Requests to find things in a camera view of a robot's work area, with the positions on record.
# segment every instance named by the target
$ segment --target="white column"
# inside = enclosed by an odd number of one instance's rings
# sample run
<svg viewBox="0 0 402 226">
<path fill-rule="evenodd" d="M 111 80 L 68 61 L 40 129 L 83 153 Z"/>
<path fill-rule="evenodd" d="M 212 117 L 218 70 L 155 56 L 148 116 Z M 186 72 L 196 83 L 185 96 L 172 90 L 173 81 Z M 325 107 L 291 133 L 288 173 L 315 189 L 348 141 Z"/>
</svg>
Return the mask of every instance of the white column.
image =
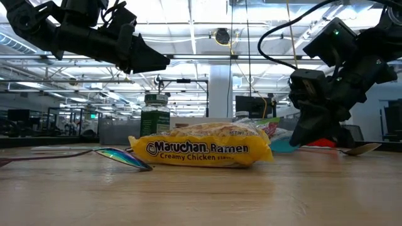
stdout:
<svg viewBox="0 0 402 226">
<path fill-rule="evenodd" d="M 209 117 L 233 117 L 232 76 L 230 66 L 211 65 L 209 73 Z"/>
</svg>

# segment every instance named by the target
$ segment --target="instant noodle block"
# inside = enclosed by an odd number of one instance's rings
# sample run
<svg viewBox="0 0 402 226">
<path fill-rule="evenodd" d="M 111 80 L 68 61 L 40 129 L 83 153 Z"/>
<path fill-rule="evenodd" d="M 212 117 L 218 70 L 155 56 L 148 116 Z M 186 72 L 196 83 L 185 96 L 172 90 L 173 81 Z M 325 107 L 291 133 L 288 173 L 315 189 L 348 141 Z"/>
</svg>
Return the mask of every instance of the instant noodle block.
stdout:
<svg viewBox="0 0 402 226">
<path fill-rule="evenodd" d="M 242 168 L 273 160 L 266 133 L 248 124 L 198 124 L 129 141 L 148 163 Z"/>
</svg>

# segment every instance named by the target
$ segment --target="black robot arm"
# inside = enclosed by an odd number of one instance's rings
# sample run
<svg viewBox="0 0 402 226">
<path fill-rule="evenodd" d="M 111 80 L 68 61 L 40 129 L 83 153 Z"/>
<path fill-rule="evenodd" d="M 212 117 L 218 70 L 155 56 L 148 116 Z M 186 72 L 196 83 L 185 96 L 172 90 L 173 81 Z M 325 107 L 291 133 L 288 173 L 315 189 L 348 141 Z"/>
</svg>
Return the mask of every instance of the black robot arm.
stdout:
<svg viewBox="0 0 402 226">
<path fill-rule="evenodd" d="M 14 32 L 59 60 L 64 51 L 115 64 L 125 73 L 164 70 L 170 60 L 134 36 L 136 16 L 117 0 L 105 13 L 108 0 L 48 1 L 34 7 L 28 0 L 0 0 Z M 111 14 L 106 21 L 105 14 Z M 99 15 L 104 25 L 96 26 Z M 49 19 L 53 16 L 60 25 Z"/>
<path fill-rule="evenodd" d="M 339 122 L 350 118 L 357 102 L 366 101 L 365 93 L 375 83 L 398 78 L 387 62 L 402 57 L 402 26 L 385 13 L 377 26 L 356 35 L 335 18 L 303 50 L 335 66 L 335 72 L 328 77 L 318 70 L 298 69 L 291 74 L 289 96 L 300 109 L 290 141 L 293 146 L 336 136 L 341 131 Z"/>
</svg>

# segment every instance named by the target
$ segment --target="wooden table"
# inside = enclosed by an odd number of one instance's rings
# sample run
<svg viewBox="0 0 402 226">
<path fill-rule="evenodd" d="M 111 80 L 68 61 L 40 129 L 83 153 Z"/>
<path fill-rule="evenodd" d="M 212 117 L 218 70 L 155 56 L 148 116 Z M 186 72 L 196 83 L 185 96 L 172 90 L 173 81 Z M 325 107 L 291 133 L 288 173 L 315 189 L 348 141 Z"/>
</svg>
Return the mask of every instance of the wooden table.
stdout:
<svg viewBox="0 0 402 226">
<path fill-rule="evenodd" d="M 0 155 L 26 154 L 24 151 Z M 0 225 L 401 225 L 402 155 L 276 154 L 249 169 L 96 154 L 0 168 Z"/>
</svg>

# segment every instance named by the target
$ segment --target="glass jar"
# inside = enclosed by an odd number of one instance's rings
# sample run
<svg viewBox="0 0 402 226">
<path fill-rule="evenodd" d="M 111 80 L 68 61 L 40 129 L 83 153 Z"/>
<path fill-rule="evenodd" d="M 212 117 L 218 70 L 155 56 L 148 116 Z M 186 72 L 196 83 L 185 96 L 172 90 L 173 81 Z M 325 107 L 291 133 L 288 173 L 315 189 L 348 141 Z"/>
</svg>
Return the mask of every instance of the glass jar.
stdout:
<svg viewBox="0 0 402 226">
<path fill-rule="evenodd" d="M 167 107 L 168 96 L 146 94 L 145 106 L 141 109 L 140 136 L 169 131 L 170 109 Z"/>
<path fill-rule="evenodd" d="M 239 111 L 239 112 L 236 112 L 234 115 L 235 115 L 236 121 L 249 118 L 249 112 L 247 112 L 247 111 Z"/>
</svg>

